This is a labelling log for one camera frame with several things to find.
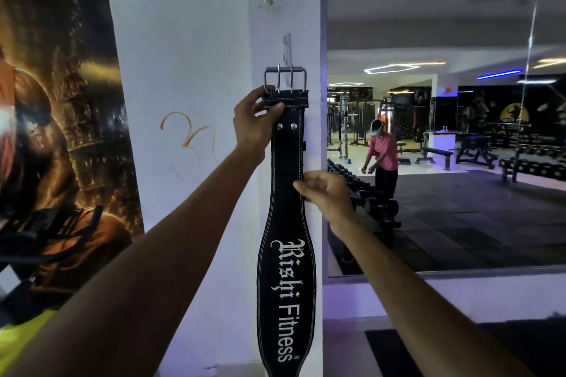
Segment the person's right forearm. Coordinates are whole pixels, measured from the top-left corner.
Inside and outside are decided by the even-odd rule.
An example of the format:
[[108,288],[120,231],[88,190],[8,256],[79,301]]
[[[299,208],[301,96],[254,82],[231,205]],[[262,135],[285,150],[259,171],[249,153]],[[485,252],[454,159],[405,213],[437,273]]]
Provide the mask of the person's right forearm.
[[360,225],[335,212],[348,247],[424,377],[535,377]]

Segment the short black dumbbell rack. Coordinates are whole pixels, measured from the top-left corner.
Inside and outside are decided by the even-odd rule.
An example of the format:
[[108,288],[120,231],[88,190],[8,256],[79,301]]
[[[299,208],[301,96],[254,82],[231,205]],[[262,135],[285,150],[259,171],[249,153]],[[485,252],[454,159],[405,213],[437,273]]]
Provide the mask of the short black dumbbell rack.
[[504,182],[516,183],[519,174],[566,182],[566,146],[520,145],[499,167]]

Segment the black weight bench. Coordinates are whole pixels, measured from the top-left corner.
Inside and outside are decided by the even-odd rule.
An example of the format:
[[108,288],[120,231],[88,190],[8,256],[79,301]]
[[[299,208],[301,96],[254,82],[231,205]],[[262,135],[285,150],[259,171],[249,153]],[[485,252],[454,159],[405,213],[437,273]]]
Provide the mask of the black weight bench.
[[447,150],[440,150],[436,148],[430,147],[422,147],[421,148],[421,156],[417,157],[415,160],[415,164],[420,164],[421,162],[428,161],[435,163],[434,157],[430,155],[437,155],[444,158],[444,169],[445,171],[451,171],[451,160],[452,156],[454,155],[453,151]]

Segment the long black dumbbell rack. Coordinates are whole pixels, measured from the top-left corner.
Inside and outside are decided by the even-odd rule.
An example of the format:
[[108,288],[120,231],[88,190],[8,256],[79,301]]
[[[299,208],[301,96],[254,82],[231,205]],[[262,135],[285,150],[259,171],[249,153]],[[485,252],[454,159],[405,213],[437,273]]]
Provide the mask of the long black dumbbell rack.
[[400,207],[395,199],[387,197],[376,186],[361,180],[360,177],[331,159],[327,160],[327,169],[329,173],[339,174],[346,181],[353,209],[363,208],[367,216],[379,223],[385,234],[390,234],[394,229],[402,227],[402,223],[396,220]]

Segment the black floor mat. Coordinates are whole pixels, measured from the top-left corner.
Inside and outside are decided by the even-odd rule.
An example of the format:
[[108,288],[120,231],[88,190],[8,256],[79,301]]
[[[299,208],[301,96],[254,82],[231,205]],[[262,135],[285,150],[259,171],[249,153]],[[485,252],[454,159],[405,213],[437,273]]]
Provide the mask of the black floor mat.
[[[480,326],[537,377],[566,377],[566,316]],[[383,377],[423,377],[395,330],[365,334]]]

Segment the person's left forearm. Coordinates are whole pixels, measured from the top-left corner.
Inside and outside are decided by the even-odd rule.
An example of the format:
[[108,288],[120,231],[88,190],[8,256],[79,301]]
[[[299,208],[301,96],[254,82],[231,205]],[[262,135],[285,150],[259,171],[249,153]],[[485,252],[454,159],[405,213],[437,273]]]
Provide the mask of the person's left forearm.
[[60,309],[3,377],[153,377],[266,143],[242,142]]

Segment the blue ceiling light strip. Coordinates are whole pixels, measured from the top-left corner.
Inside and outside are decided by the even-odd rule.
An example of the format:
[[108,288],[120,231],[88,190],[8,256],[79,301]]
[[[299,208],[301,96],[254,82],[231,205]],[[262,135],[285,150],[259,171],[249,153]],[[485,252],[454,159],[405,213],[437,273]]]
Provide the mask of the blue ceiling light strip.
[[507,70],[507,71],[503,71],[503,72],[496,72],[496,73],[481,75],[481,76],[478,76],[475,80],[476,81],[493,80],[493,79],[496,79],[496,78],[503,78],[503,77],[513,76],[513,75],[519,75],[522,72],[523,72],[522,69]]

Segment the large wall mirror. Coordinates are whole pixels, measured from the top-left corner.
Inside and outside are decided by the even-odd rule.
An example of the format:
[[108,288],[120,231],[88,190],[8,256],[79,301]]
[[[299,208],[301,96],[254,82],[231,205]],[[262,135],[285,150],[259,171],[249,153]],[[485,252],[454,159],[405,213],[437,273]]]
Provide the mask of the large wall mirror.
[[[375,186],[372,121],[397,141],[402,227],[358,207],[362,223],[427,276],[566,272],[566,182],[499,167],[520,145],[566,146],[566,0],[322,0],[322,20],[327,96],[350,99],[351,164],[328,159]],[[364,73],[388,64],[421,68]],[[452,170],[415,164],[422,147],[453,151]]]

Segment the hexagonal ceiling light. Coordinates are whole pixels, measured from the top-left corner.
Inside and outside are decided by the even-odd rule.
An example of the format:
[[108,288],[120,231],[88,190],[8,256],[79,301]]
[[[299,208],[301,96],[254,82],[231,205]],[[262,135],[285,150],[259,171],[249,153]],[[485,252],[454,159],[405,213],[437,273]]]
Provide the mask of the hexagonal ceiling light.
[[407,72],[419,68],[421,68],[421,66],[417,64],[388,64],[364,69],[364,73],[368,75],[393,74]]

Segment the dark wall poster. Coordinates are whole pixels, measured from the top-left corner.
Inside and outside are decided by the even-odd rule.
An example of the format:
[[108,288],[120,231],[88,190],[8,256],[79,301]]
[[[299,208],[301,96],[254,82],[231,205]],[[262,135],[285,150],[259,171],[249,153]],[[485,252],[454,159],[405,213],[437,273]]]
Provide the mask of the dark wall poster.
[[143,233],[109,0],[0,0],[0,333]]

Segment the person's yellow shirt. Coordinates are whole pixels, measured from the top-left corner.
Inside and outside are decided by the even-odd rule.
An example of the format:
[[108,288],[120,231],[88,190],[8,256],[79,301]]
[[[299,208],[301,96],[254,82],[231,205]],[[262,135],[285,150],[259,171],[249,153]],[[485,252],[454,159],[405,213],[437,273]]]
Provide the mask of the person's yellow shirt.
[[0,377],[4,377],[23,349],[56,313],[46,310],[25,323],[0,328]]

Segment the person's right hand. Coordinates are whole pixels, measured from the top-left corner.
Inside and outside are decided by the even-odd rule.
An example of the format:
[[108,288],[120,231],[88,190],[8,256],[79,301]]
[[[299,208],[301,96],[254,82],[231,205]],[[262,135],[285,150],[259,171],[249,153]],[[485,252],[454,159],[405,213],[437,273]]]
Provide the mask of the person's right hand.
[[309,171],[301,180],[317,188],[315,206],[331,226],[338,226],[355,218],[350,194],[345,180],[338,174],[327,171]]

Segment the black leather weightlifting belt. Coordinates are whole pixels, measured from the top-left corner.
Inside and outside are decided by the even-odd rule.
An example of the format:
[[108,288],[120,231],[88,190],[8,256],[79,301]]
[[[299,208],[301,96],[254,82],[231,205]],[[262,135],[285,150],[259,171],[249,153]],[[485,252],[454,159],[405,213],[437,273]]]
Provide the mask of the black leather weightlifting belt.
[[289,74],[288,88],[269,90],[266,109],[283,103],[271,137],[271,193],[258,253],[257,337],[266,377],[299,377],[311,349],[316,316],[316,260],[305,200],[294,188],[303,179],[307,73],[299,66],[268,67]]

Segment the person's left hand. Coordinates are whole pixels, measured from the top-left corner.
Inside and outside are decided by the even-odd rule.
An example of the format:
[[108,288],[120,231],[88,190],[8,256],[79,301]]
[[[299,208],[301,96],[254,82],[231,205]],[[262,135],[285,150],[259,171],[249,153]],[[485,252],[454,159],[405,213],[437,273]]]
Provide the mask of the person's left hand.
[[266,112],[262,98],[274,90],[273,85],[260,86],[244,97],[234,109],[237,148],[259,155],[260,159],[264,158],[274,126],[262,126],[259,121],[259,116]]

